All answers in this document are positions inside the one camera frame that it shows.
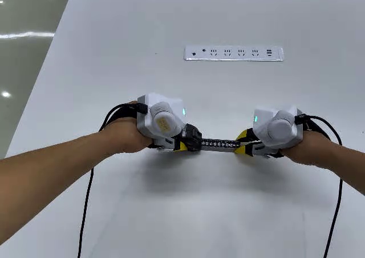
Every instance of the forearm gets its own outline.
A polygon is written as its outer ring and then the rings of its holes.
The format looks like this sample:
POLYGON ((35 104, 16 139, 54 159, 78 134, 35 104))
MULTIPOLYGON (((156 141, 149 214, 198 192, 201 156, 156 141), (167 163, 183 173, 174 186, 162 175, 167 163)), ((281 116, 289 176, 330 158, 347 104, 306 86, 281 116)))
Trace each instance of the forearm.
POLYGON ((336 173, 346 183, 365 194, 365 154, 330 143, 316 166, 336 173))
POLYGON ((0 244, 111 151, 97 133, 1 160, 0 244))

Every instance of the gray floor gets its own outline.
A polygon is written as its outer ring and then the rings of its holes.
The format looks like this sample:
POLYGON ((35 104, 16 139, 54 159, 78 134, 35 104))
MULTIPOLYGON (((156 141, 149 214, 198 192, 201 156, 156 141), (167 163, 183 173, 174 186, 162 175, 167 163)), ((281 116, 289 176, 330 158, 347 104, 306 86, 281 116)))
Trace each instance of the gray floor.
POLYGON ((37 79, 67 0, 0 0, 0 158, 37 79))

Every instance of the ceiling light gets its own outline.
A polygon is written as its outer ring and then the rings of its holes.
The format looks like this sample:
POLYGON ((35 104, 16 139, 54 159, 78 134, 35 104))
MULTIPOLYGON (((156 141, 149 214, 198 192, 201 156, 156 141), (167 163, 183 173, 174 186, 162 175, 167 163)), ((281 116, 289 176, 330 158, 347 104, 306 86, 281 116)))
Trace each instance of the ceiling light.
POLYGON ((4 96, 5 98, 11 97, 11 94, 9 92, 7 92, 7 91, 2 91, 1 92, 1 95, 4 96))

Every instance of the white cylindrical knob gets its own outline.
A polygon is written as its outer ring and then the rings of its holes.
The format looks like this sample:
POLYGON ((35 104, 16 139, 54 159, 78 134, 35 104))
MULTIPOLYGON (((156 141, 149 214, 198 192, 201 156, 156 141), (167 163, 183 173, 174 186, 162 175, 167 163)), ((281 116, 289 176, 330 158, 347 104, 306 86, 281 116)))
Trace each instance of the white cylindrical knob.
POLYGON ((267 133, 272 139, 284 140, 291 136, 292 125, 286 119, 275 119, 267 127, 267 133))

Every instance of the electrical outlet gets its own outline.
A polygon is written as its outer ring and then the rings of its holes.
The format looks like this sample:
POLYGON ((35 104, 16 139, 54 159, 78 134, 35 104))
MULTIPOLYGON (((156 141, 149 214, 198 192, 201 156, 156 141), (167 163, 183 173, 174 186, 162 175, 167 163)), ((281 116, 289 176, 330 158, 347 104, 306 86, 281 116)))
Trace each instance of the electrical outlet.
POLYGON ((231 57, 231 56, 232 56, 232 51, 231 51, 231 49, 225 49, 225 50, 224 50, 224 56, 225 56, 225 57, 231 57))
POLYGON ((185 60, 207 61, 283 61, 277 46, 186 46, 185 60))
POLYGON ((237 55, 238 55, 239 57, 244 57, 244 56, 246 55, 246 51, 245 51, 245 49, 242 49, 242 48, 238 49, 238 50, 237 50, 237 55))
POLYGON ((216 57, 218 55, 217 49, 210 49, 210 55, 216 57))
POLYGON ((251 50, 251 55, 252 55, 253 57, 258 57, 258 56, 259 56, 258 49, 252 49, 252 50, 251 50))

